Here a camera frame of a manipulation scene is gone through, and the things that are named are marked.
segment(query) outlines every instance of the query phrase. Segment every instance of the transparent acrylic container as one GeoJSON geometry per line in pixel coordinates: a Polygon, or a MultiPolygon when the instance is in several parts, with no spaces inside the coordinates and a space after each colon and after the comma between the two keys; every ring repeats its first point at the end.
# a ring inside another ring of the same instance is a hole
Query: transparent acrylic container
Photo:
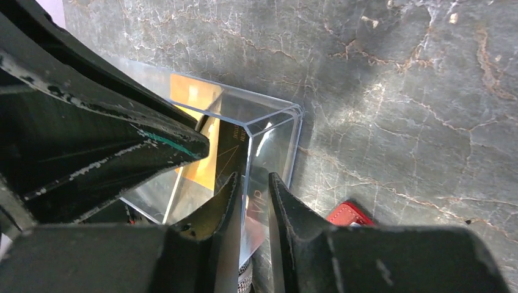
{"type": "Polygon", "coordinates": [[[211,144],[208,158],[159,175],[124,194],[122,200],[152,222],[173,224],[217,192],[226,181],[228,165],[241,166],[244,205],[239,265],[243,265],[268,234],[268,173],[277,172],[290,183],[303,110],[291,102],[168,69],[126,59],[107,60],[196,118],[198,130],[211,144]]]}

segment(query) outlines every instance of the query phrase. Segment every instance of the scratched black surface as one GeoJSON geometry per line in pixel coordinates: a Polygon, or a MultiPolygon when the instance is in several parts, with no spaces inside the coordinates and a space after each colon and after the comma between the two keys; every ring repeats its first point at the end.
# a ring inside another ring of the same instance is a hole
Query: scratched black surface
{"type": "Polygon", "coordinates": [[[466,226],[518,291],[518,2],[64,4],[103,56],[303,105],[294,194],[321,215],[353,198],[380,224],[466,226]]]}

